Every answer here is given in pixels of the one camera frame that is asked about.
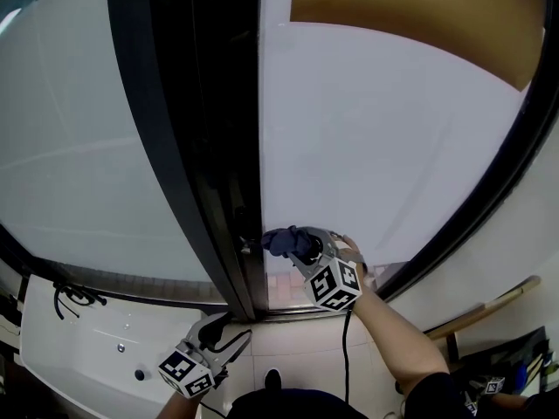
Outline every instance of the black shoe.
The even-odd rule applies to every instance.
[[[275,367],[268,369],[264,377],[264,388],[271,391],[281,390],[281,375]]]

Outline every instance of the black cable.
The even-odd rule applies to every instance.
[[[101,303],[103,306],[107,304],[107,300],[100,297],[97,293],[90,289],[86,289],[85,287],[78,287],[77,285],[73,285],[70,283],[65,284],[54,284],[56,290],[54,291],[54,310],[56,314],[59,316],[60,319],[64,319],[64,315],[60,311],[59,303],[68,309],[71,313],[75,315],[76,318],[79,318],[79,314],[76,313],[73,309],[68,307],[62,299],[60,299],[60,294],[64,293],[70,301],[77,304],[78,306],[90,306],[95,301]]]
[[[207,347],[208,347],[208,349],[210,349],[215,354],[222,353],[225,349],[227,349],[229,346],[231,346],[235,341],[240,339],[243,335],[247,335],[248,333],[250,335],[252,335],[252,330],[247,329],[246,331],[238,333],[237,335],[235,335],[232,339],[230,339],[227,343],[225,343],[223,346],[219,347],[218,349],[216,349],[214,346],[211,346],[211,345],[208,345]]]
[[[353,305],[355,303],[351,303],[348,306],[348,311],[346,312],[346,319],[343,322],[343,333],[342,333],[342,349],[343,349],[343,360],[346,366],[346,403],[349,404],[349,358],[348,358],[348,327],[349,327],[349,319],[351,319],[351,313],[353,311]]]
[[[202,405],[203,407],[207,408],[209,411],[213,411],[216,415],[225,418],[225,415],[224,415],[223,413],[217,411],[216,409],[213,409],[212,407],[208,407],[205,403],[200,402],[200,405]]]

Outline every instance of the white sink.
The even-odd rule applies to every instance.
[[[25,295],[21,359],[54,391],[101,418],[153,419],[173,393],[156,371],[160,354],[189,331],[202,313],[107,298],[107,305],[77,306],[60,298],[54,311],[52,283],[35,276]],[[121,353],[117,347],[124,345]],[[135,370],[146,375],[135,379]]]

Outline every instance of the tile floor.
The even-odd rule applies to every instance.
[[[229,326],[221,343],[247,326]],[[286,388],[314,388],[344,396],[343,317],[293,323],[253,325],[252,343],[229,366],[229,378],[204,398],[209,406],[228,412],[239,396],[264,387],[267,369],[280,370]],[[367,417],[382,419],[399,411],[404,399],[384,366],[376,345],[354,315],[348,329],[349,402]],[[203,419],[218,418],[202,409]]]

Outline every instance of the forearm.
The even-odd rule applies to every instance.
[[[448,373],[445,359],[433,342],[370,290],[356,301],[354,312],[406,397],[427,375]]]
[[[505,395],[498,393],[490,398],[491,403],[501,409],[523,409],[526,405],[527,397],[523,395]]]
[[[157,419],[194,419],[201,398],[187,399],[174,393],[159,413]]]

